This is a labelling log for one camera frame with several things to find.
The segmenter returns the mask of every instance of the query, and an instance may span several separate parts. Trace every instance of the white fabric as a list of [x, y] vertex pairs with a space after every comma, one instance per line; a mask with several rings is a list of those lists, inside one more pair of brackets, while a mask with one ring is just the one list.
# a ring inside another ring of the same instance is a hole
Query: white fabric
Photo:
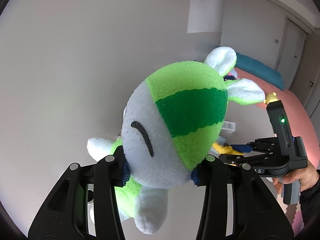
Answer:
[[[133, 121], [140, 122], [146, 129], [153, 147], [153, 157], [141, 133], [131, 127]], [[121, 135], [131, 175], [139, 184], [152, 188], [172, 188], [190, 180], [191, 171], [179, 157], [145, 81], [135, 89], [128, 101]]]
[[219, 47], [210, 52], [204, 63], [224, 77], [235, 66], [236, 58], [236, 52], [232, 48]]
[[238, 98], [239, 101], [236, 103], [241, 103], [244, 105], [262, 102], [265, 99], [265, 94], [263, 90], [252, 80], [242, 78], [231, 83], [227, 87], [228, 98]]
[[135, 199], [134, 221], [142, 233], [153, 235], [168, 212], [168, 190], [142, 187]]
[[125, 107], [124, 110], [123, 110], [123, 119], [124, 119], [124, 115], [125, 115], [126, 111], [127, 111], [127, 107]]
[[236, 70], [234, 68], [230, 70], [229, 74], [231, 74], [235, 78], [238, 78], [238, 73], [236, 72]]
[[113, 141], [111, 140], [99, 137], [92, 137], [88, 140], [87, 149], [90, 156], [98, 162], [102, 158], [110, 154], [110, 149], [112, 145]]
[[[119, 210], [119, 217], [120, 217], [120, 221], [125, 221], [129, 218], [129, 216], [124, 212], [122, 211], [121, 208], [118, 208]], [[90, 218], [92, 220], [92, 223], [94, 223], [94, 208], [93, 208], [93, 205], [92, 207], [90, 208]]]

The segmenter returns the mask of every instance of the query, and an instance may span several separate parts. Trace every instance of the finger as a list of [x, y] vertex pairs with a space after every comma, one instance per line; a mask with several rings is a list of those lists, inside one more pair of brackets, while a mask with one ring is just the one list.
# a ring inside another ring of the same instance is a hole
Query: finger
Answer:
[[279, 183], [279, 178], [272, 178], [273, 180], [273, 185], [276, 185]]
[[282, 183], [278, 183], [275, 185], [275, 189], [276, 189], [278, 195], [281, 194], [281, 192], [282, 192], [282, 186], [283, 186]]
[[287, 175], [284, 176], [282, 182], [284, 184], [290, 184], [298, 179], [301, 179], [305, 173], [306, 173], [305, 169], [290, 171]]

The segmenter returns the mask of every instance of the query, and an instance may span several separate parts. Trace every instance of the white plush ear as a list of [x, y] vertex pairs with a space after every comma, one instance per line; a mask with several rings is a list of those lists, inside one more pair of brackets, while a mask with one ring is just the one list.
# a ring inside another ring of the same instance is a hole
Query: white plush ear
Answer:
[[113, 141], [105, 138], [92, 137], [88, 140], [87, 149], [92, 158], [97, 162], [110, 153]]
[[219, 47], [210, 52], [204, 63], [224, 77], [236, 65], [236, 52], [229, 47]]
[[262, 89], [252, 80], [242, 78], [226, 81], [228, 100], [246, 106], [260, 103], [265, 99]]

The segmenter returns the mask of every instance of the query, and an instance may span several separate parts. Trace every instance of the dark green stripe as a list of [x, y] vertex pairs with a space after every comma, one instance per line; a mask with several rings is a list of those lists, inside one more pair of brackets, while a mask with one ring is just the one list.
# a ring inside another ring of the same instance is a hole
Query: dark green stripe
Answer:
[[156, 101], [172, 137], [222, 122], [227, 103], [227, 91], [216, 88], [184, 90]]

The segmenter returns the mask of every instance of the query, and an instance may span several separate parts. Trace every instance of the blue object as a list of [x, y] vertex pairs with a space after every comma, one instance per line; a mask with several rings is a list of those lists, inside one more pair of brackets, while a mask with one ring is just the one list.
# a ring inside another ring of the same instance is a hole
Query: blue object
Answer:
[[129, 181], [131, 176], [130, 173], [130, 169], [129, 169], [129, 165], [128, 162], [125, 161], [124, 165], [123, 165], [123, 175], [122, 175], [122, 185], [125, 186], [125, 184]]
[[252, 147], [247, 144], [231, 144], [233, 150], [241, 153], [249, 153], [253, 151]]
[[242, 55], [240, 53], [236, 53], [236, 54], [237, 54], [236, 67], [248, 73], [251, 73], [256, 77], [259, 77], [264, 81], [267, 81], [271, 85], [274, 85], [275, 87], [281, 90], [284, 90], [282, 77], [278, 71], [246, 55]]
[[199, 183], [199, 177], [198, 177], [198, 170], [197, 168], [194, 168], [193, 171], [191, 172], [191, 180], [195, 185], [198, 185]]

